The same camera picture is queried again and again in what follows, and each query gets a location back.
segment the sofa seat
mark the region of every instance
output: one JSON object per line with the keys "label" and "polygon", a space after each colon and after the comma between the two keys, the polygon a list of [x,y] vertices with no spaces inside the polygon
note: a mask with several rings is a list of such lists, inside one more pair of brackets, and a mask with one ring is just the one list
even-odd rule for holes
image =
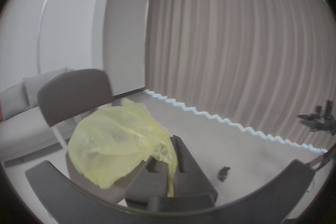
{"label": "sofa seat", "polygon": [[[57,124],[65,139],[71,137],[75,122]],[[0,122],[0,161],[4,162],[57,143],[40,111],[34,107]]]}

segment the yellow plastic bag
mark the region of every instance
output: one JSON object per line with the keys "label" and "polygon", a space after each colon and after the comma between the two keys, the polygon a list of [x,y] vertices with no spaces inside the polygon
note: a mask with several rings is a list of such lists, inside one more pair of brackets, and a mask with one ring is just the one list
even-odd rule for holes
{"label": "yellow plastic bag", "polygon": [[110,188],[150,155],[168,163],[168,197],[174,196],[177,156],[169,132],[145,106],[122,99],[83,119],[68,144],[76,170],[102,189]]}

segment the pleated curtain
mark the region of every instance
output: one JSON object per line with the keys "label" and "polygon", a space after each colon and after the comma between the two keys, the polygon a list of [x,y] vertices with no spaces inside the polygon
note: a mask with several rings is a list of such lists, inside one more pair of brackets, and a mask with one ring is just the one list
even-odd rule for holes
{"label": "pleated curtain", "polygon": [[296,115],[335,100],[335,30],[323,0],[149,0],[146,86],[328,149],[335,138],[310,133]]}

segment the curtain fold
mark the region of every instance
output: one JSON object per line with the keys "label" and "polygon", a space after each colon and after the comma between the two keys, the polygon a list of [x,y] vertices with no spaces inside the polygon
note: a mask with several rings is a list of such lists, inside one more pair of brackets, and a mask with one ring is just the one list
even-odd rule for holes
{"label": "curtain fold", "polygon": [[296,115],[335,100],[335,29],[323,0],[149,0],[146,86],[328,149],[336,139]]}

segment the sofa cushion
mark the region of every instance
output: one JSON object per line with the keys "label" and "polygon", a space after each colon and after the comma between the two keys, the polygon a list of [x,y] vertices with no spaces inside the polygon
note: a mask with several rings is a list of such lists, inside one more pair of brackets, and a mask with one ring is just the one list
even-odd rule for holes
{"label": "sofa cushion", "polygon": [[0,104],[4,121],[27,110],[29,104],[23,82],[0,92]]}
{"label": "sofa cushion", "polygon": [[[57,124],[61,134],[75,128],[71,121]],[[23,151],[55,138],[39,107],[19,113],[0,122],[0,158]]]}
{"label": "sofa cushion", "polygon": [[37,92],[39,89],[46,84],[48,81],[56,78],[57,76],[65,73],[67,68],[51,71],[41,75],[33,76],[31,78],[23,78],[24,87],[27,92],[27,97],[29,101],[29,108],[38,106],[37,103]]}

